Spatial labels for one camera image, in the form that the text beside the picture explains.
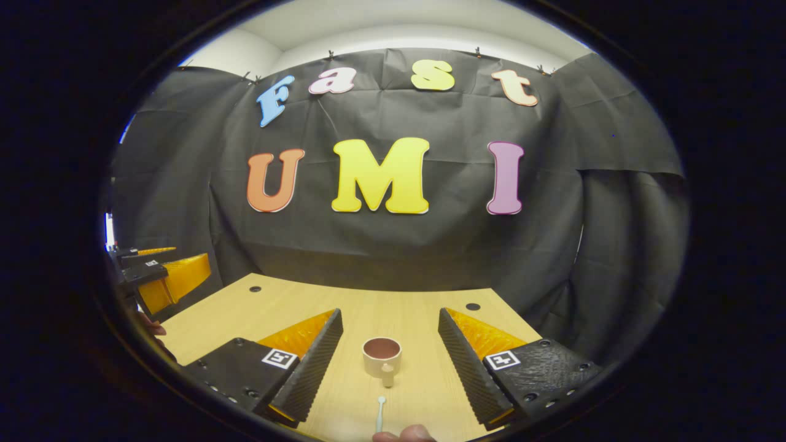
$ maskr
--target tabletop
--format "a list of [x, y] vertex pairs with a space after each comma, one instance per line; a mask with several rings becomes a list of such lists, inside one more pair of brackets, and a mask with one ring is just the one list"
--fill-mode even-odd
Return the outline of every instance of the tabletop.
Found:
[[[250, 288], [258, 286], [260, 291]], [[467, 304], [478, 304], [478, 310]], [[371, 440], [385, 396], [383, 431], [398, 434], [425, 425], [439, 442], [486, 435], [472, 413], [458, 374], [437, 332], [447, 307], [487, 322], [526, 342], [541, 336], [492, 289], [449, 292], [384, 292], [304, 284], [249, 274], [163, 323], [160, 337], [182, 365], [232, 338], [258, 341], [333, 308], [340, 308], [343, 336], [297, 431], [328, 442]], [[363, 370], [361, 346], [371, 337], [402, 346], [401, 369], [386, 389]]]

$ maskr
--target black backdrop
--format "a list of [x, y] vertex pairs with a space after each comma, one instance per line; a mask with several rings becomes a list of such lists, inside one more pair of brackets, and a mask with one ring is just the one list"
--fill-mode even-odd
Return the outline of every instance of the black backdrop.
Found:
[[[456, 85], [416, 90], [411, 66], [444, 60]], [[311, 95], [330, 68], [356, 68], [354, 89]], [[490, 74], [531, 81], [534, 107], [508, 100]], [[256, 98], [286, 75], [286, 110], [259, 127]], [[337, 213], [342, 140], [381, 162], [392, 143], [424, 138], [424, 215], [384, 207]], [[492, 141], [521, 145], [517, 215], [490, 215]], [[295, 193], [276, 213], [246, 201], [248, 158], [272, 153], [266, 192], [286, 149], [304, 149]], [[123, 247], [208, 252], [213, 275], [165, 319], [249, 272], [361, 289], [491, 287], [541, 334], [609, 363], [641, 341], [670, 299], [684, 253], [688, 203], [680, 161], [645, 98], [588, 55], [543, 76], [451, 50], [371, 50], [318, 60], [250, 83], [178, 69], [136, 113], [113, 163]]]

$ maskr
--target orange letter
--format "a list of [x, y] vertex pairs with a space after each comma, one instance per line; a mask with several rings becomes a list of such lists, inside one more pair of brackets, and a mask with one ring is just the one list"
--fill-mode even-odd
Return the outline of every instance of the orange letter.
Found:
[[530, 80], [519, 77], [515, 71], [506, 69], [495, 72], [491, 74], [491, 78], [498, 79], [502, 83], [502, 92], [505, 92], [505, 96], [517, 105], [534, 106], [538, 104], [538, 99], [534, 95], [527, 95], [524, 92], [524, 86], [529, 86]]
[[267, 165], [273, 161], [270, 153], [260, 153], [248, 159], [248, 189], [246, 197], [248, 203], [257, 212], [278, 212], [287, 207], [295, 191], [295, 177], [297, 175], [297, 162], [306, 153], [302, 149], [285, 150], [279, 156], [284, 168], [281, 170], [281, 188], [273, 196], [265, 193], [265, 175]]

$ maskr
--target orange wedge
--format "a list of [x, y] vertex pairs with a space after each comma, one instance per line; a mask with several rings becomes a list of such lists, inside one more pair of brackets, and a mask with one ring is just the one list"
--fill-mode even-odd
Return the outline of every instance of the orange wedge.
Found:
[[298, 322], [294, 326], [289, 326], [257, 341], [257, 344], [295, 353], [303, 360], [311, 344], [314, 343], [314, 339], [316, 339], [319, 332], [322, 331], [322, 327], [328, 322], [334, 310], [328, 310], [325, 313]]
[[207, 253], [164, 263], [163, 266], [167, 269], [166, 278], [139, 286], [139, 294], [153, 315], [168, 305], [176, 304], [210, 276], [210, 261]]
[[472, 350], [483, 360], [488, 355], [493, 355], [511, 348], [520, 347], [527, 343], [512, 334], [506, 333], [485, 322], [467, 316], [455, 310], [446, 308], [459, 330], [467, 338]]
[[169, 252], [174, 249], [175, 247], [161, 247], [159, 249], [138, 250], [137, 255], [152, 255], [153, 253]]

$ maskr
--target letter m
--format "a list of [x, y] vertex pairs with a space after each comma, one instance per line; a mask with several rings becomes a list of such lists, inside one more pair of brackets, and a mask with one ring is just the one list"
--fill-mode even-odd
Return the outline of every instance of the letter m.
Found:
[[357, 183], [365, 203], [376, 211], [387, 188], [393, 185], [385, 208], [393, 213], [419, 214], [428, 210], [423, 198], [423, 155], [428, 142], [423, 138], [400, 138], [378, 164], [363, 140], [336, 143], [333, 152], [341, 158], [339, 194], [331, 204], [336, 212], [357, 212], [362, 206], [355, 197]]

